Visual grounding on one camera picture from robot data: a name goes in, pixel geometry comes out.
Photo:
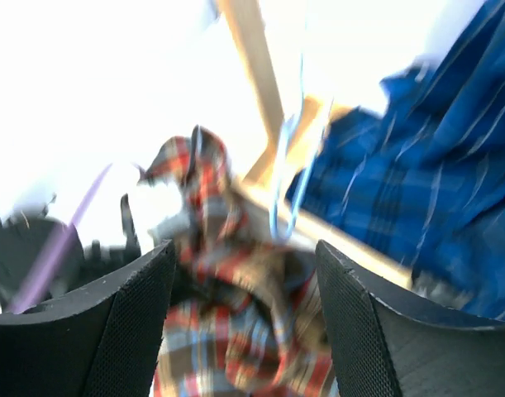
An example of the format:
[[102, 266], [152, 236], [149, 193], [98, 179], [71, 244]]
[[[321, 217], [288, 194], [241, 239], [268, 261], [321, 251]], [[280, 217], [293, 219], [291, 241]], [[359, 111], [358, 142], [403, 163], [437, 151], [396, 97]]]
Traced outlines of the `light blue hanger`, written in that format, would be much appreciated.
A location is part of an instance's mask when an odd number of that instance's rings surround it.
[[[307, 154], [303, 165], [300, 170], [295, 170], [294, 166], [288, 163], [288, 155], [294, 148], [297, 130], [302, 126], [304, 116], [306, 98], [305, 59], [307, 55], [309, 6], [309, 1], [303, 2], [302, 39], [298, 52], [298, 107], [290, 116], [283, 118], [279, 130], [279, 139], [270, 182], [272, 196], [269, 206], [269, 233], [272, 240], [276, 243], [288, 242], [293, 234], [313, 166], [322, 149], [324, 138], [330, 129], [330, 115], [335, 102], [335, 99], [331, 98], [331, 100], [319, 107], [317, 115], [310, 124], [312, 128], [311, 139], [306, 147]], [[290, 187], [293, 180], [296, 180], [297, 184], [293, 191], [293, 196], [289, 201], [286, 227], [281, 228], [279, 226], [279, 210], [285, 204], [286, 190]]]

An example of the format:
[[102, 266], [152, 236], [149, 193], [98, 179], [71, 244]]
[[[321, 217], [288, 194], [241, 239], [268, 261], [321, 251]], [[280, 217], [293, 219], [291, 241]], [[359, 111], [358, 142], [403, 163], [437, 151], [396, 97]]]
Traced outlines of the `red brown plaid shirt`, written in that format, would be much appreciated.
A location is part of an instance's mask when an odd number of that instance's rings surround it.
[[252, 237], [222, 141], [203, 131], [195, 151], [174, 136], [147, 174], [175, 177], [193, 212], [193, 232], [174, 244], [196, 288], [169, 308], [155, 395], [337, 395], [315, 257]]

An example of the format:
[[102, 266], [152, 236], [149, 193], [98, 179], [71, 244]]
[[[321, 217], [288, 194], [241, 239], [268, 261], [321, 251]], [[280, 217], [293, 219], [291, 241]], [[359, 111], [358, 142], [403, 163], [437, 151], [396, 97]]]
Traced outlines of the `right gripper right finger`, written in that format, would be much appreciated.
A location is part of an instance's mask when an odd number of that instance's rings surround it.
[[505, 323], [448, 309], [327, 242], [317, 280], [342, 396], [505, 397]]

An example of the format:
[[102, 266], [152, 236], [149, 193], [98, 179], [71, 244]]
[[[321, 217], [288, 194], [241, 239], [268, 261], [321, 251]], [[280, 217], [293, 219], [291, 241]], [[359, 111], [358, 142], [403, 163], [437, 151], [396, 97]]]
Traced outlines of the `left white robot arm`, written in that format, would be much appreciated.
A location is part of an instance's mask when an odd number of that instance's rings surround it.
[[120, 201], [124, 246], [83, 246], [75, 226], [48, 218], [48, 208], [0, 218], [0, 313], [30, 307], [84, 286], [141, 255], [127, 196]]

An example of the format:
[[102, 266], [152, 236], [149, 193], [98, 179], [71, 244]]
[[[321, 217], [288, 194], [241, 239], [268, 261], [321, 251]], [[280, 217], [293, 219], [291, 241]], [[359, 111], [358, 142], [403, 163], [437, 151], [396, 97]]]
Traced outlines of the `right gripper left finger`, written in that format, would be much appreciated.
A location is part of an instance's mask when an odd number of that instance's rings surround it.
[[176, 254], [166, 241], [22, 314], [0, 314], [0, 396], [147, 396]]

